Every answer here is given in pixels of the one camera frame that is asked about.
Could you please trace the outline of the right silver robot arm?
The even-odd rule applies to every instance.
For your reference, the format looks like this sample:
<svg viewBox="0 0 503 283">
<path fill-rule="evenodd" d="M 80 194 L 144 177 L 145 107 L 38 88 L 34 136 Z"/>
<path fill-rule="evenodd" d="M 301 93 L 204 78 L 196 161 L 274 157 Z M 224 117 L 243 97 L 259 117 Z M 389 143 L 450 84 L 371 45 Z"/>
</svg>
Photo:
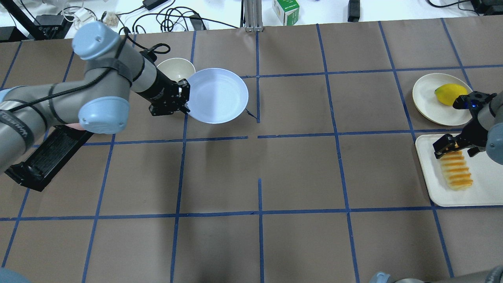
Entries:
<svg viewBox="0 0 503 283">
<path fill-rule="evenodd" d="M 461 160 L 454 153 L 467 149 L 470 157 L 486 152 L 492 161 L 502 164 L 502 93 L 474 91 L 459 95 L 451 106 L 469 110 L 471 120 L 457 136 L 445 134 L 433 143 L 435 158 L 460 166 Z"/>
</svg>

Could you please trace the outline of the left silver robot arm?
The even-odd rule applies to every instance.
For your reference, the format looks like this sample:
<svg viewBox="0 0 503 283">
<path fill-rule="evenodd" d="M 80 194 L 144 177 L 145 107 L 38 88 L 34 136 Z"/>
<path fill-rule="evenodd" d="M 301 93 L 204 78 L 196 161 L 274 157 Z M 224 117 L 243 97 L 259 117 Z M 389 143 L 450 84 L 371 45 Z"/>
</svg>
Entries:
<svg viewBox="0 0 503 283">
<path fill-rule="evenodd" d="M 72 40 L 76 55 L 86 61 L 84 78 L 1 91 L 1 171 L 25 154 L 49 127 L 80 124 L 94 134 L 118 134 L 127 127 L 129 95 L 150 102 L 152 116 L 189 113 L 190 84 L 163 74 L 101 22 L 84 25 Z"/>
</svg>

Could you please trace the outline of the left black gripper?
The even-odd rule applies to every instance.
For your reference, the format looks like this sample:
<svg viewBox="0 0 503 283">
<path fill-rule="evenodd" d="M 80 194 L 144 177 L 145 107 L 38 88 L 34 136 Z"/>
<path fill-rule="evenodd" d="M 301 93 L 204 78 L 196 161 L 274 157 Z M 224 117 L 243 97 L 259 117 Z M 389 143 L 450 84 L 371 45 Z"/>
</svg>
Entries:
<svg viewBox="0 0 503 283">
<path fill-rule="evenodd" d="M 152 116 L 172 115 L 177 111 L 184 114 L 190 112 L 187 103 L 190 100 L 190 83 L 187 79 L 175 82 L 171 79 L 161 79 L 153 84 L 153 96 L 149 112 Z"/>
</svg>

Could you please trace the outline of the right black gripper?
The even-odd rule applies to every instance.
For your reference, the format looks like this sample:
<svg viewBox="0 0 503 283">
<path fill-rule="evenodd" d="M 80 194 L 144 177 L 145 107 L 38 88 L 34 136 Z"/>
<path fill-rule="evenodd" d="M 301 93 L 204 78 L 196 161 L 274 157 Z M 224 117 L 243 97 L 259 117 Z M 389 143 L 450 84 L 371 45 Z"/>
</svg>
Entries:
<svg viewBox="0 0 503 283">
<path fill-rule="evenodd" d="M 470 112 L 471 120 L 464 125 L 461 133 L 457 136 L 444 134 L 433 143 L 433 153 L 439 160 L 447 153 L 467 149 L 469 157 L 485 152 L 490 126 L 489 122 L 494 118 L 490 109 L 490 103 L 496 93 L 486 94 L 473 91 L 468 95 L 459 96 L 453 108 Z"/>
</svg>

